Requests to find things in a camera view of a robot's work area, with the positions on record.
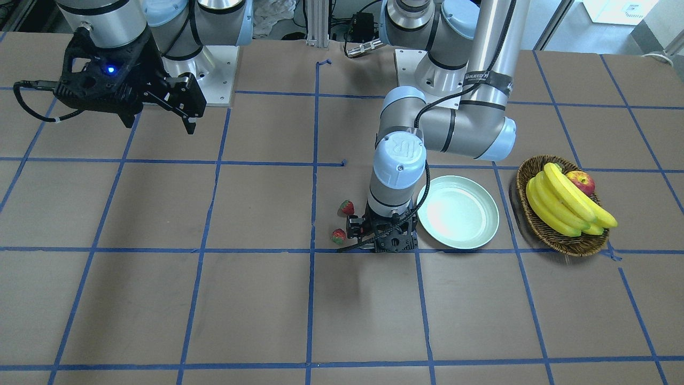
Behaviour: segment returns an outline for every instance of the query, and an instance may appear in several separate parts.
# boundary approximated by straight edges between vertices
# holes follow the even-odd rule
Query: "white mounting plate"
[[[418,85],[418,82],[416,81],[416,78],[414,76],[416,68],[418,67],[418,63],[421,62],[421,60],[427,53],[427,51],[416,51],[414,49],[394,50],[395,63],[397,65],[397,80],[399,82],[399,85],[412,86],[418,88],[425,94],[425,100],[428,103],[432,103],[433,101],[440,99],[441,96],[428,93],[420,85]],[[455,97],[453,99],[443,101],[442,103],[438,104],[438,106],[457,110],[460,101],[460,97]]]
[[[239,47],[208,45],[216,67],[207,76],[197,79],[207,100],[207,107],[228,107],[233,100]]]

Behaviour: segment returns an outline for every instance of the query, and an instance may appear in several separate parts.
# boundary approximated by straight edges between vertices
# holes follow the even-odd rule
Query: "brown woven basket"
[[[603,245],[608,241],[609,230],[606,229],[601,235],[589,235],[584,234],[578,237],[565,236],[554,229],[550,228],[544,221],[539,219],[537,214],[534,213],[532,208],[529,206],[527,201],[527,196],[525,195],[525,187],[532,177],[537,175],[539,171],[544,168],[544,165],[548,162],[558,163],[563,166],[563,174],[569,173],[570,171],[580,170],[577,165],[570,162],[569,160],[553,156],[553,155],[537,155],[526,161],[524,161],[518,173],[516,174],[516,189],[518,190],[518,197],[521,200],[523,212],[525,213],[525,218],[529,223],[532,232],[546,243],[550,248],[569,256],[574,257],[586,257],[593,256],[598,253]],[[592,194],[591,199],[596,202],[599,206],[601,201],[596,196]]]

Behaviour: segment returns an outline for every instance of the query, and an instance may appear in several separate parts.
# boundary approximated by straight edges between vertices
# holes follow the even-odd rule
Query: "yellow banana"
[[[549,190],[548,182],[543,171],[537,174],[535,179],[534,190],[539,196],[541,203],[549,209],[558,219],[566,225],[575,229],[586,230],[590,227],[589,222],[579,218],[574,212],[567,208],[558,198]]]
[[[549,162],[544,165],[544,176],[546,176],[553,193],[556,194],[565,206],[583,220],[589,223],[596,222],[596,214],[580,195],[583,195],[585,198],[588,197],[568,177],[563,175],[555,164]]]
[[[539,219],[549,225],[550,228],[565,236],[580,236],[582,234],[580,230],[572,228],[563,223],[539,202],[539,196],[537,195],[535,187],[534,178],[532,178],[525,187],[525,194],[527,195],[529,205],[532,207],[532,210],[534,210],[537,216],[539,216]]]
[[[558,178],[558,179],[561,179],[562,183],[564,183],[565,186],[567,186],[569,184],[568,189],[570,191],[572,191],[577,196],[578,200],[580,200],[582,203],[584,203],[585,206],[587,206],[587,207],[589,207],[589,209],[591,209],[591,211],[594,213],[594,216],[596,217],[595,222],[597,225],[599,225],[601,227],[617,227],[618,226],[618,222],[614,216],[612,216],[604,208],[597,205],[596,202],[591,200],[591,198],[589,198],[585,193],[583,193],[579,188],[577,188],[577,186],[575,186],[568,179],[568,177],[563,175],[553,163],[549,163],[547,165],[551,166],[551,167],[549,167],[549,170],[551,170],[552,172],[555,171],[555,175],[560,175],[561,177],[563,177],[562,179],[561,178]],[[547,177],[548,177],[547,166],[544,166],[544,172],[547,174]]]
[[[582,232],[590,235],[601,235],[603,234],[603,230],[603,227],[597,225],[596,223],[592,223],[592,225],[588,229],[582,230]]]

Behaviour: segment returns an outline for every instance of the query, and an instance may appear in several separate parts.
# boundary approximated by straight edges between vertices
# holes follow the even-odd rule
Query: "white cable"
[[[665,60],[665,62],[667,62],[671,67],[674,67],[674,63],[672,62],[672,59],[668,58],[667,55],[663,55],[662,53],[651,52],[651,53],[646,53],[646,54],[642,55],[642,57],[644,57],[644,58],[646,58],[646,57],[660,58],[662,60]]]

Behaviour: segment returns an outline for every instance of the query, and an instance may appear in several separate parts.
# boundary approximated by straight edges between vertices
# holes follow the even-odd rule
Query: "white box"
[[[637,25],[658,0],[584,0],[594,23]]]

